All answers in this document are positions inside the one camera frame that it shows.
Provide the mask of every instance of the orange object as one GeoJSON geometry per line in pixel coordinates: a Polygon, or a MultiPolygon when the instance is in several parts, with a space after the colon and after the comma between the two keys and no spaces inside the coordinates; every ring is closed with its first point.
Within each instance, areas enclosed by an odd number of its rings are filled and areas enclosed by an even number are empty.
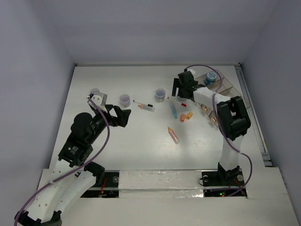
{"type": "Polygon", "coordinates": [[[185,121],[185,118],[186,118],[186,115],[185,115],[185,114],[182,114],[181,117],[180,117],[180,121],[181,121],[181,122],[184,122],[184,121],[185,121]]]}
{"type": "Polygon", "coordinates": [[[188,115],[186,116],[187,119],[190,119],[192,117],[193,113],[189,112],[188,115]]]}

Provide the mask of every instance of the purple cable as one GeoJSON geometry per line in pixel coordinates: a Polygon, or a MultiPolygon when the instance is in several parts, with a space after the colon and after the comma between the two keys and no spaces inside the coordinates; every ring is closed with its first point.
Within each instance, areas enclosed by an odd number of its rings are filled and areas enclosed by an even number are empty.
{"type": "MultiPolygon", "coordinates": [[[[58,177],[57,179],[54,179],[53,182],[57,182],[61,179],[64,179],[65,177],[77,172],[78,170],[84,168],[85,166],[87,166],[90,162],[92,162],[102,151],[103,149],[106,147],[108,141],[109,141],[109,138],[110,138],[110,126],[109,126],[109,123],[107,121],[107,119],[105,118],[102,110],[100,109],[100,107],[98,107],[94,102],[93,100],[91,100],[90,97],[88,97],[88,100],[93,104],[93,106],[99,111],[100,115],[102,116],[106,126],[107,126],[107,129],[108,129],[108,135],[107,135],[107,138],[102,146],[102,148],[96,153],[96,155],[94,155],[89,161],[87,161],[86,163],[84,163],[83,165],[77,167],[76,169],[73,169],[71,170],[70,172],[58,177]]],[[[46,189],[47,187],[49,187],[51,185],[51,183],[48,183],[46,185],[44,185],[42,188],[40,188],[35,194],[33,194],[28,200],[27,202],[22,206],[22,208],[20,209],[20,211],[18,212],[18,214],[16,215],[16,218],[15,218],[15,222],[14,222],[14,226],[17,226],[17,223],[18,223],[18,219],[21,215],[21,213],[23,213],[23,211],[25,210],[26,206],[31,202],[31,200],[33,200],[35,198],[36,195],[38,195],[41,191],[43,191],[44,189],[46,189]]]]}
{"type": "MultiPolygon", "coordinates": [[[[230,195],[228,195],[228,196],[233,196],[233,195],[235,195],[236,193],[242,191],[242,189],[244,189],[244,188],[246,187],[246,185],[249,183],[249,181],[250,181],[250,179],[251,179],[251,176],[252,176],[252,173],[253,173],[253,164],[252,164],[252,160],[251,160],[251,158],[250,158],[247,154],[240,152],[240,150],[238,150],[236,147],[234,147],[234,146],[231,144],[231,142],[226,138],[226,135],[225,135],[225,132],[224,132],[224,130],[223,130],[223,128],[222,128],[222,125],[220,124],[220,121],[219,121],[219,119],[218,119],[218,117],[217,117],[217,110],[216,110],[216,104],[215,104],[215,95],[216,95],[216,92],[222,87],[222,77],[221,77],[221,75],[217,72],[217,70],[215,70],[214,68],[212,68],[212,67],[210,67],[210,66],[207,66],[207,65],[190,65],[190,66],[186,67],[186,68],[184,69],[184,71],[186,71],[188,68],[194,67],[194,66],[203,66],[203,67],[210,68],[211,70],[213,70],[213,71],[220,77],[220,80],[221,80],[220,85],[219,85],[219,87],[216,89],[215,93],[214,93],[213,96],[212,96],[213,111],[214,111],[215,117],[216,117],[216,119],[217,119],[217,122],[218,122],[218,125],[219,125],[219,128],[220,128],[220,132],[221,132],[222,136],[225,138],[225,140],[227,141],[228,145],[229,145],[234,151],[236,151],[237,153],[239,153],[239,154],[245,156],[245,157],[249,160],[249,162],[250,162],[250,175],[249,175],[247,181],[245,182],[245,184],[244,184],[243,186],[241,186],[237,191],[235,191],[235,192],[231,193],[230,195]]],[[[231,188],[214,188],[214,189],[212,189],[212,190],[214,190],[214,191],[221,191],[221,190],[229,190],[229,189],[231,189],[231,188]]]]}

